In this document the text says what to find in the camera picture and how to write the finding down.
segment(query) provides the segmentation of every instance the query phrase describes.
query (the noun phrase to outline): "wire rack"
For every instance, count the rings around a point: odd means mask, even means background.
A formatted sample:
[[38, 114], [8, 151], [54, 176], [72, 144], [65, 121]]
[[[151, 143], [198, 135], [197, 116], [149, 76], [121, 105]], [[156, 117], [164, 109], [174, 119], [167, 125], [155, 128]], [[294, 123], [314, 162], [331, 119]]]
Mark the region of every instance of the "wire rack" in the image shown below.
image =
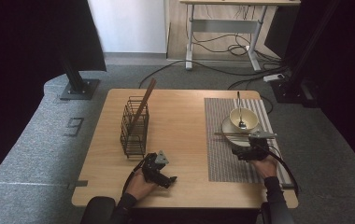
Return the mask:
[[133, 156], [140, 156], [144, 158], [146, 154], [146, 140], [149, 127], [149, 108], [147, 104], [145, 104], [145, 107], [143, 108], [134, 128], [131, 132], [129, 132], [136, 111], [142, 103], [142, 100], [143, 97], [141, 96], [130, 96], [126, 106], [124, 107], [121, 122], [120, 141], [124, 154], [127, 158]]

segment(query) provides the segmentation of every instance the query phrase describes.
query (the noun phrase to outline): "wooden table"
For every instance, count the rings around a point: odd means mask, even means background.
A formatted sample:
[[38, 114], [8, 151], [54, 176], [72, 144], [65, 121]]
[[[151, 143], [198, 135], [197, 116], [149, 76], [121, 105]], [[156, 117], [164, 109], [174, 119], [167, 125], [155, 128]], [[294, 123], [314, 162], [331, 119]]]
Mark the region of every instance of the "wooden table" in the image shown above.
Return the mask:
[[[106, 98], [84, 162], [72, 203], [85, 206], [94, 196], [119, 200], [128, 174], [139, 160], [128, 160], [120, 143], [121, 117], [129, 96], [146, 90], [115, 89]], [[260, 99], [256, 91], [241, 92]], [[266, 201], [263, 184], [209, 182], [207, 170], [205, 98], [235, 98], [236, 91], [154, 90], [149, 98], [148, 152], [162, 150], [169, 160], [162, 173], [177, 176], [169, 188], [157, 188], [137, 207], [259, 208]], [[293, 190], [285, 190], [288, 207], [298, 205]]]
[[[189, 43], [186, 49], [186, 69], [192, 69], [192, 35], [193, 32], [253, 34], [249, 46], [246, 46], [248, 56], [255, 71], [260, 71], [259, 62], [254, 52], [257, 39], [262, 29], [265, 12], [268, 6], [299, 6], [300, 0], [179, 0], [180, 3], [191, 6], [189, 22]], [[194, 18], [195, 5], [242, 5], [263, 6], [258, 20], [198, 20]]]

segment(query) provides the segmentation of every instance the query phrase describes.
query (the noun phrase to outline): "forearm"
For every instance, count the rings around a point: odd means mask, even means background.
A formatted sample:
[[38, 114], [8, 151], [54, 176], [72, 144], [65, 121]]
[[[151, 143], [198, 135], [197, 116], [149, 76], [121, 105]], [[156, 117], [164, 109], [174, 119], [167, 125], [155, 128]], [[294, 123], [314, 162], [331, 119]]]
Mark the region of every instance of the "forearm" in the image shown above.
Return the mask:
[[288, 206], [286, 205], [283, 191], [279, 186], [278, 178], [276, 176], [267, 177], [264, 180], [264, 184], [267, 188], [267, 201], [270, 205], [272, 223], [294, 223]]
[[136, 198], [129, 193], [124, 193], [111, 217], [112, 224], [125, 224], [129, 220], [129, 212], [136, 204]]

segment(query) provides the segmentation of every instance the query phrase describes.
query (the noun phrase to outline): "metal bar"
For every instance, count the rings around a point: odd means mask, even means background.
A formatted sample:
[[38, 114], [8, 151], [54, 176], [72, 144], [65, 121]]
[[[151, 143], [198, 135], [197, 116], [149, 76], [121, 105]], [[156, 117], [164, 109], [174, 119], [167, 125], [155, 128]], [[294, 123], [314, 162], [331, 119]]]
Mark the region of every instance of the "metal bar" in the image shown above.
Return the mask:
[[259, 38], [260, 31], [262, 30], [262, 25], [264, 21], [265, 12], [267, 11], [267, 6], [262, 8], [262, 16], [257, 21], [256, 31], [254, 32], [254, 37], [250, 42], [249, 53], [253, 53], [254, 48], [256, 47], [257, 39]]
[[194, 5], [192, 15], [189, 17], [189, 43], [186, 48], [186, 70], [192, 70], [192, 22], [194, 21]]
[[257, 21], [195, 20], [193, 32], [255, 34]]

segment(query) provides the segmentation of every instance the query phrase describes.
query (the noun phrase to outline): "gray carpet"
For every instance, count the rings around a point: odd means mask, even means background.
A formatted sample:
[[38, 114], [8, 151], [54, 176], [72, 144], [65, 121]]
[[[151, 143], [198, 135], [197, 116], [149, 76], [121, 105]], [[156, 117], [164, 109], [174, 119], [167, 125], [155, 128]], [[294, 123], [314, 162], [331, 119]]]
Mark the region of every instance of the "gray carpet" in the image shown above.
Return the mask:
[[[66, 76], [46, 83], [41, 104], [0, 165], [0, 223], [79, 223], [83, 208], [73, 206], [71, 197], [108, 90], [137, 88], [158, 68], [113, 65], [106, 73], [82, 72], [101, 80], [90, 101], [58, 99]], [[171, 66], [154, 77], [156, 89], [194, 90], [226, 90], [242, 79], [199, 66], [191, 72]], [[296, 223], [355, 223], [355, 154], [338, 130], [320, 109], [276, 103], [261, 80], [248, 88], [274, 104], [269, 119], [301, 187], [300, 205], [291, 210]]]

